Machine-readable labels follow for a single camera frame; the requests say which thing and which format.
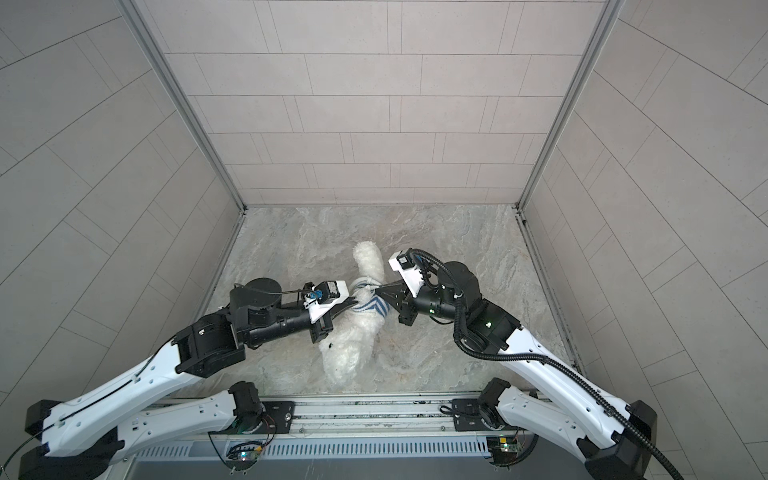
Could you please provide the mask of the blue white striped knit sweater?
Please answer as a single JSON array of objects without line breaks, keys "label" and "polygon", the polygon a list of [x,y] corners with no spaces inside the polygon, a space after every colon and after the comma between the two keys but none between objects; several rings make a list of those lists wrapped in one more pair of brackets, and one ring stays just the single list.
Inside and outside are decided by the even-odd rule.
[{"label": "blue white striped knit sweater", "polygon": [[355,313],[375,313],[386,318],[390,311],[390,305],[376,294],[376,289],[381,283],[371,277],[360,277],[350,285],[350,293],[356,300],[352,307]]}]

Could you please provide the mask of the white teddy bear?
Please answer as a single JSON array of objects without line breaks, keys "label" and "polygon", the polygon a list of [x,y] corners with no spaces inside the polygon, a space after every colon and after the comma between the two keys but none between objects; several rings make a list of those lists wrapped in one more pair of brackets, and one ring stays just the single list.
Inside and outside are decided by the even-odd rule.
[{"label": "white teddy bear", "polygon": [[[353,258],[359,272],[356,279],[371,277],[381,286],[384,284],[384,261],[374,242],[357,243]],[[352,308],[332,320],[334,330],[318,344],[323,369],[331,384],[343,386],[354,381],[371,359],[374,342],[385,320],[375,313],[355,313]]]}]

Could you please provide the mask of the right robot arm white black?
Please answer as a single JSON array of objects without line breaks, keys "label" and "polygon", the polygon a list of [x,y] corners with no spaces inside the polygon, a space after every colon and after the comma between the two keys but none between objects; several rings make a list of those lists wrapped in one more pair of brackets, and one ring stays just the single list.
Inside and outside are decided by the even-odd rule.
[{"label": "right robot arm white black", "polygon": [[657,414],[603,392],[563,363],[500,306],[484,298],[477,277],[461,262],[443,263],[418,249],[389,260],[397,282],[377,295],[411,325],[427,315],[449,325],[466,355],[498,362],[545,395],[526,394],[494,378],[469,418],[491,430],[520,429],[580,460],[594,479],[641,479],[655,451]]}]

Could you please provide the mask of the left controller circuit board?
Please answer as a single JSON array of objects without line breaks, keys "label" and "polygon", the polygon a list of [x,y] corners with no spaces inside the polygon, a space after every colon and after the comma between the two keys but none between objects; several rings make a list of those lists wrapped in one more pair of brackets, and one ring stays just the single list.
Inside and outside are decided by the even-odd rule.
[{"label": "left controller circuit board", "polygon": [[236,471],[245,471],[257,463],[264,451],[265,443],[262,441],[247,441],[232,446],[226,455]]}]

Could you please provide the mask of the controller circuit board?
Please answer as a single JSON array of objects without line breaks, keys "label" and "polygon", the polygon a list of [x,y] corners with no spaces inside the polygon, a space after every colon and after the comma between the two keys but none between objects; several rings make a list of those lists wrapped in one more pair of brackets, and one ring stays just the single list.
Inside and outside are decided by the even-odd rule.
[{"label": "controller circuit board", "polygon": [[257,463],[264,451],[265,443],[262,441],[247,441],[232,446],[226,455],[236,471],[245,471]]},{"label": "controller circuit board", "polygon": [[520,443],[515,437],[488,436],[486,443],[493,465],[505,466],[517,462]]}]

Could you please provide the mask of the ventilation grille strip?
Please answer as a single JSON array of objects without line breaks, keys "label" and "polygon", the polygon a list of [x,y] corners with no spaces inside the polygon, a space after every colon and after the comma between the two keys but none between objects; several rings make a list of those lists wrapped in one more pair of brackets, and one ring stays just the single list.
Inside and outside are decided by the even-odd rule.
[{"label": "ventilation grille strip", "polygon": [[[142,462],[206,461],[224,458],[234,441],[178,441],[137,454]],[[475,436],[277,439],[262,460],[488,458],[487,441]]]}]

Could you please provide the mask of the right controller circuit board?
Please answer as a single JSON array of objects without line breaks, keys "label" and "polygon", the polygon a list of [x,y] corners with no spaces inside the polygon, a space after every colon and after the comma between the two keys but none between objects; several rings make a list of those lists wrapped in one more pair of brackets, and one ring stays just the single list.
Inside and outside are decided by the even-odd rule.
[{"label": "right controller circuit board", "polygon": [[515,437],[488,436],[486,443],[493,465],[505,466],[517,462],[520,443]]}]

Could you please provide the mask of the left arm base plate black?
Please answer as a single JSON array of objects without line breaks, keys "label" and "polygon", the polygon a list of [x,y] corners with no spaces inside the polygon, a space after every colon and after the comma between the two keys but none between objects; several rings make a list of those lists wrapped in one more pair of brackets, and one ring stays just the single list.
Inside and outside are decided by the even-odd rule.
[{"label": "left arm base plate black", "polygon": [[295,414],[293,401],[266,401],[264,413],[259,420],[236,419],[226,429],[217,431],[221,435],[267,435],[288,434]]}]

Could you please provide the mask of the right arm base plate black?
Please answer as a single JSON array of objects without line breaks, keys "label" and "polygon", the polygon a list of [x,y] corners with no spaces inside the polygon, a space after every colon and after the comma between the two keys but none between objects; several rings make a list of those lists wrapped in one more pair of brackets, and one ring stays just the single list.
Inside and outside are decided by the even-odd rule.
[{"label": "right arm base plate black", "polygon": [[495,407],[477,398],[455,398],[439,407],[439,412],[449,416],[458,432],[501,432],[528,434],[523,427],[506,423]]}]

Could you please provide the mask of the aluminium mounting rail frame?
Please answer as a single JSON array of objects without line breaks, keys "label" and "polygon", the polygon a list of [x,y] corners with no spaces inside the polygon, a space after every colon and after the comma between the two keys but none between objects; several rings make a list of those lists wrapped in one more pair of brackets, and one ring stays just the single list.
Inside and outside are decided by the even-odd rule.
[{"label": "aluminium mounting rail frame", "polygon": [[[475,397],[495,407],[502,419],[523,427],[565,449],[577,452],[581,439],[599,449],[619,440],[626,419],[625,404],[615,399],[606,406],[591,396],[544,401],[515,387],[493,383]],[[419,437],[455,435],[453,420],[439,412],[455,398],[444,395],[394,397],[307,397],[296,403],[290,432],[278,438],[378,436]],[[264,403],[253,385],[236,393],[223,391],[169,407],[129,415],[114,426],[123,454],[156,443],[226,429],[236,419],[259,420]]]}]

